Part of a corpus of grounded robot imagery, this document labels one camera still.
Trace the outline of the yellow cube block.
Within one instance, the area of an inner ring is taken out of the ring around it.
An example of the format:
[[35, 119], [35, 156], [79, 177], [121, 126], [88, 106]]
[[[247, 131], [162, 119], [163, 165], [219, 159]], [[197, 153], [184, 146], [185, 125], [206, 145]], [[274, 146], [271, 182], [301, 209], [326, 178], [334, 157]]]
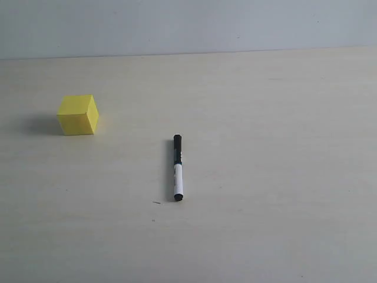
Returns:
[[64, 96], [57, 119], [66, 136], [94, 134], [99, 112], [93, 95]]

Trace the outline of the black and white board marker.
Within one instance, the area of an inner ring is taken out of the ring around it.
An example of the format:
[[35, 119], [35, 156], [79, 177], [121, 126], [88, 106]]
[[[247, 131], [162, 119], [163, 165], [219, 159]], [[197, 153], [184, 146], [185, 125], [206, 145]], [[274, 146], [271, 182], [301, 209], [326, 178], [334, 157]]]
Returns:
[[183, 190], [183, 161], [182, 161], [182, 136], [175, 134], [173, 137], [174, 150], [174, 200], [182, 201]]

